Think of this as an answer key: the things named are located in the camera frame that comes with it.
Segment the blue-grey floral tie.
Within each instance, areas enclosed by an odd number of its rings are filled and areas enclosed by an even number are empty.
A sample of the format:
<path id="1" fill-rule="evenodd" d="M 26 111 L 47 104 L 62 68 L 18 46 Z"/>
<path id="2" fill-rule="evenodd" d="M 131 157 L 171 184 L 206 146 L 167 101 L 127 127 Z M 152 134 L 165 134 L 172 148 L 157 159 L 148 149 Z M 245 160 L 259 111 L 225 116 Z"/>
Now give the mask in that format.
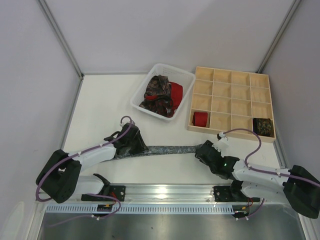
<path id="1" fill-rule="evenodd" d="M 138 158 L 148 156 L 161 156 L 161 155 L 181 155 L 181 154 L 192 154 L 195 153 L 203 144 L 197 145 L 185 145 L 185 146 L 147 146 L 146 150 L 138 153 L 130 153 L 126 150 L 123 153 L 116 153 L 112 160 L 120 160 L 127 158 Z"/>

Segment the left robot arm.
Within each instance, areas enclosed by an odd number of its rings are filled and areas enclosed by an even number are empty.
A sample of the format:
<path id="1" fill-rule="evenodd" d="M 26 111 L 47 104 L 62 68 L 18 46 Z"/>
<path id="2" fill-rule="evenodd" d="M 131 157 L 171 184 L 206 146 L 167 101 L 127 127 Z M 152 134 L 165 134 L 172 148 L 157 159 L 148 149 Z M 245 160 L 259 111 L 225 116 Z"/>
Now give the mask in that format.
<path id="1" fill-rule="evenodd" d="M 81 195 L 84 201 L 96 201 L 110 194 L 111 183 L 102 175 L 81 176 L 81 172 L 99 163 L 122 157 L 134 157 L 149 150 L 139 128 L 126 123 L 103 141 L 85 150 L 68 153 L 62 149 L 53 152 L 36 179 L 36 200 L 43 191 L 50 200 L 61 204 L 73 195 Z"/>

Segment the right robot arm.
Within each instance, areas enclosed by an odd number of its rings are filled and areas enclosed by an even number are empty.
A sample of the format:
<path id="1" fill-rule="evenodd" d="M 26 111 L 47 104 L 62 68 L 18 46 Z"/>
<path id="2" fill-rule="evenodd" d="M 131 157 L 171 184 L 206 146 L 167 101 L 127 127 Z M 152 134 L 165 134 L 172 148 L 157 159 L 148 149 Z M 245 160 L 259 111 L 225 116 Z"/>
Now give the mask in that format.
<path id="1" fill-rule="evenodd" d="M 214 191 L 220 202 L 244 202 L 264 199 L 290 205 L 297 213 L 317 219 L 320 214 L 320 182 L 304 167 L 270 168 L 246 163 L 235 156 L 222 156 L 207 140 L 195 151 L 195 157 L 212 174 L 231 180 L 229 187 Z"/>

